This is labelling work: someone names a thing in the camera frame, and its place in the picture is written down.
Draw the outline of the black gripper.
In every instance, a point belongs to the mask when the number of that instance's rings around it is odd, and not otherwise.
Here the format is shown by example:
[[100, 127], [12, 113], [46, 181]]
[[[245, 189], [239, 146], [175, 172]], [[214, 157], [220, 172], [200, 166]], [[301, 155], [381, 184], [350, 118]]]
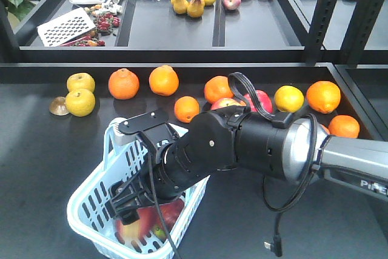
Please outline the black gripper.
[[169, 203], [209, 175], [209, 157], [192, 146], [147, 148], [147, 161], [133, 181], [118, 181], [109, 188], [105, 203], [111, 218], [123, 224], [139, 220], [138, 210], [157, 201]]

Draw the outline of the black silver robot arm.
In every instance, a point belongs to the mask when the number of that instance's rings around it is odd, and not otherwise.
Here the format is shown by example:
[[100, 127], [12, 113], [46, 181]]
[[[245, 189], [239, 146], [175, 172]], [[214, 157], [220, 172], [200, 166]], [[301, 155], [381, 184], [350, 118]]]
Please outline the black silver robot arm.
[[387, 143], [329, 135], [313, 115], [281, 124], [224, 107], [195, 116], [183, 135], [167, 120], [157, 110], [118, 125], [123, 144], [138, 140], [147, 149], [139, 171], [109, 189], [108, 213], [124, 224], [139, 218], [138, 209], [174, 201], [211, 173], [236, 167], [302, 186], [324, 177], [387, 198]]

